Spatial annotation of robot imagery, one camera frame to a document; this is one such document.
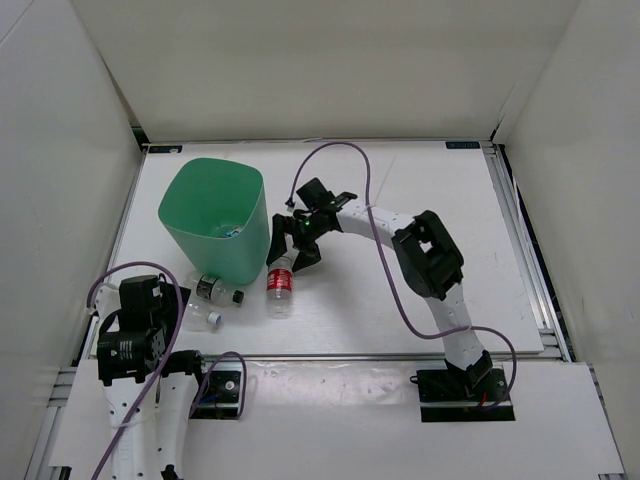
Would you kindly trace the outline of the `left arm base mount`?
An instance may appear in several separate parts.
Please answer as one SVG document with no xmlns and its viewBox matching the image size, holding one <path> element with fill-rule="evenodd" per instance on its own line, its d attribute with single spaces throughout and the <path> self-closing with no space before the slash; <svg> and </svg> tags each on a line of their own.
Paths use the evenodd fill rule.
<svg viewBox="0 0 640 480">
<path fill-rule="evenodd" d="M 190 408 L 190 419 L 239 420 L 243 415 L 248 368 L 237 352 L 225 352 L 204 373 Z"/>
</svg>

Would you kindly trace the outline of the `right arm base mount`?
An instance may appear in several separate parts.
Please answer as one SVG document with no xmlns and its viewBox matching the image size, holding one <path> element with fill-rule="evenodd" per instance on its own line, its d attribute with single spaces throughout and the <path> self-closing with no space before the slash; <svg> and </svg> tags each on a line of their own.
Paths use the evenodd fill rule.
<svg viewBox="0 0 640 480">
<path fill-rule="evenodd" d="M 473 389 L 464 386 L 445 368 L 417 370 L 409 381 L 418 389 L 423 423 L 516 420 L 502 366 L 493 367 Z"/>
</svg>

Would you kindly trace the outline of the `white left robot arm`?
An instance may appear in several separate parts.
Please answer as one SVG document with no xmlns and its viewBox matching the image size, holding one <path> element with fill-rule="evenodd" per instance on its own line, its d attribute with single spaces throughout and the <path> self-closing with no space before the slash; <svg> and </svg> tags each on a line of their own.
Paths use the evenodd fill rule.
<svg viewBox="0 0 640 480">
<path fill-rule="evenodd" d="M 181 479 L 191 406 L 210 386 L 199 351 L 171 349 L 185 291 L 162 275 L 142 275 L 123 280 L 115 292 L 113 309 L 96 299 L 103 318 L 98 379 L 110 442 L 91 476 Z"/>
</svg>

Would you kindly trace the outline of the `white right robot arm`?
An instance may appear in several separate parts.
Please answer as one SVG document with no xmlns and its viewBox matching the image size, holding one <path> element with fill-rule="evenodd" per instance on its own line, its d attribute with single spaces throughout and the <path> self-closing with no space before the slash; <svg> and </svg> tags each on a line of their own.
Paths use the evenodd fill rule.
<svg viewBox="0 0 640 480">
<path fill-rule="evenodd" d="M 493 367 L 490 354 L 478 339 L 464 300 L 461 252 L 440 218 L 432 211 L 411 217 L 355 200 L 340 206 L 296 210 L 272 218 L 272 239 L 267 263 L 296 253 L 293 270 L 321 260 L 317 240 L 329 232 L 354 234 L 376 243 L 378 253 L 393 250 L 403 279 L 429 307 L 438 332 L 414 335 L 440 339 L 444 344 L 449 387 L 460 399 L 470 400 L 486 384 Z"/>
</svg>

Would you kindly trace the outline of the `red cap water bottle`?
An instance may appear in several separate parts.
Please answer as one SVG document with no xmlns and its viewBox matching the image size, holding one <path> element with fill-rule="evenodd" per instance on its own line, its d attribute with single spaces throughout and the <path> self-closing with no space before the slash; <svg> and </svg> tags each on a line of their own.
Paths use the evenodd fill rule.
<svg viewBox="0 0 640 480">
<path fill-rule="evenodd" d="M 272 318 L 285 318 L 289 315 L 293 295 L 292 265 L 292 259 L 285 255 L 268 267 L 267 309 Z"/>
</svg>

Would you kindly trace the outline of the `grapefruit label white cap bottle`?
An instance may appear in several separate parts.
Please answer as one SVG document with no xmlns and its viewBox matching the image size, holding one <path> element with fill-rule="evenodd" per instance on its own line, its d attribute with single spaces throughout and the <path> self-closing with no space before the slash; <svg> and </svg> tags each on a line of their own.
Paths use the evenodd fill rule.
<svg viewBox="0 0 640 480">
<path fill-rule="evenodd" d="M 211 236 L 214 238 L 227 239 L 239 235 L 243 230 L 240 225 L 219 225 L 213 229 Z"/>
</svg>

